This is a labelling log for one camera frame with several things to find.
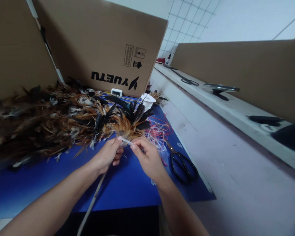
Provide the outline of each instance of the white shelf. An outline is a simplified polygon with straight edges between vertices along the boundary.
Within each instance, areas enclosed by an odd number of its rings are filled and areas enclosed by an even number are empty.
[[[182,82],[178,75],[162,65],[155,64],[154,68],[295,169],[295,151],[277,142],[270,136],[270,133],[260,128],[260,124],[247,118],[247,116],[251,115],[274,115],[265,112],[247,102],[244,102],[228,93],[223,93],[223,95],[229,99],[229,101],[224,101],[213,95],[212,89],[204,86],[204,82],[179,70],[177,70],[179,74],[186,77],[187,79],[198,82],[199,86],[189,85]],[[290,125],[290,123],[287,121],[280,123],[280,128]]]

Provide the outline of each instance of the cardboard divider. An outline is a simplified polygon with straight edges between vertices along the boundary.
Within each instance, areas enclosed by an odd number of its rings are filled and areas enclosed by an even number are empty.
[[[171,66],[295,122],[295,40],[179,44]]]
[[[22,87],[47,86],[58,80],[35,18],[23,0],[0,0],[0,98]]]

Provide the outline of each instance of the scissors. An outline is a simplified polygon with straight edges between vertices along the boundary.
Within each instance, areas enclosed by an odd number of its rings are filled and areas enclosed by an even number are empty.
[[[171,168],[173,169],[174,174],[176,175],[177,179],[182,183],[182,184],[190,184],[194,181],[197,180],[199,173],[197,168],[194,166],[194,164],[192,163],[191,160],[189,160],[188,158],[186,158],[183,154],[181,154],[180,152],[175,151],[175,149],[169,144],[167,143],[169,149],[170,149],[170,165]],[[181,169],[181,171],[184,173],[185,178],[182,178],[178,173],[177,173],[177,169],[175,168],[174,162],[179,166],[179,168]],[[192,172],[193,175],[190,173],[186,162],[188,162],[188,165],[190,165],[192,167]]]
[[[192,80],[187,79],[186,77],[183,77],[181,74],[179,74],[178,72],[174,71],[173,69],[171,69],[172,72],[174,72],[176,75],[178,75],[181,78],[181,81],[186,83],[186,84],[191,84],[191,85],[195,85],[195,86],[199,86],[199,84],[197,82],[194,82]]]

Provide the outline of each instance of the cardboard box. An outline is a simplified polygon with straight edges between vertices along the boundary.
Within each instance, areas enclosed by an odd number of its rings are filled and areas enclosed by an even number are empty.
[[[57,81],[55,67],[24,0],[0,0],[0,98]]]
[[[133,97],[145,92],[166,20],[99,0],[33,2],[64,79]]]
[[[295,40],[179,44],[171,66],[295,122]]]

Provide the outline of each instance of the blue cutting mat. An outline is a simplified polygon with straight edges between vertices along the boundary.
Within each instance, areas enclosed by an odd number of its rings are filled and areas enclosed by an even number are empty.
[[[164,120],[164,113],[157,107],[154,115]],[[169,143],[177,151],[188,157],[186,151],[179,147],[180,143],[175,133],[168,137]],[[57,163],[51,158],[35,166],[24,166],[17,173],[3,170],[0,172],[0,219],[12,218],[20,213],[27,205],[48,191],[74,170],[89,161],[104,145],[100,142],[94,150],[88,148],[78,157],[73,158],[80,150],[74,146],[68,154],[63,153]],[[137,157],[129,146],[125,147],[125,156],[122,156],[118,166],[111,166],[99,192],[93,210],[109,210],[129,207],[143,207],[160,205],[157,188],[152,185],[151,179],[143,172]],[[169,150],[162,154],[169,164]],[[209,192],[199,177],[197,182],[189,186],[181,184],[172,174],[169,165],[167,172],[188,202],[207,201],[216,199],[213,192]],[[73,208],[73,212],[85,212],[91,202],[99,179],[85,192]]]

